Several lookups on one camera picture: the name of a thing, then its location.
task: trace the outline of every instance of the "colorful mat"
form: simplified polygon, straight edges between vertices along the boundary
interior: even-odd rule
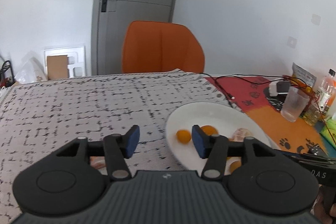
[[[267,79],[259,76],[245,79],[258,85],[235,77],[223,77],[217,81],[234,97],[232,102],[253,119],[280,148],[295,153],[307,153],[308,149],[318,143],[329,156],[336,157],[336,150],[315,127],[308,125],[302,118],[289,122],[281,116],[280,110],[285,97],[270,97],[269,83],[264,84]],[[216,86],[212,79],[207,80]]]

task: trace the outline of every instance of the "empty cup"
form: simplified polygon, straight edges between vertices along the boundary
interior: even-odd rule
[[[310,98],[305,92],[291,86],[280,113],[286,120],[295,122],[309,100]]]

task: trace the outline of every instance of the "brown cardboard box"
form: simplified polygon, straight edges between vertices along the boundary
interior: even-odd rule
[[[68,56],[47,56],[48,79],[57,80],[69,77]]]

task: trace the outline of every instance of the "orange chair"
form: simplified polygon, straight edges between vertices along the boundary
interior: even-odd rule
[[[130,24],[122,49],[123,73],[177,68],[195,73],[204,70],[202,47],[187,27],[152,21]]]

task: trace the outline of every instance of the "gray ribbed panel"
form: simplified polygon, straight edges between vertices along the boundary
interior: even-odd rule
[[[30,214],[14,224],[317,224],[310,213],[275,219],[235,204],[217,182],[195,172],[139,171],[126,182],[115,182],[91,208],[76,215],[43,219]]]

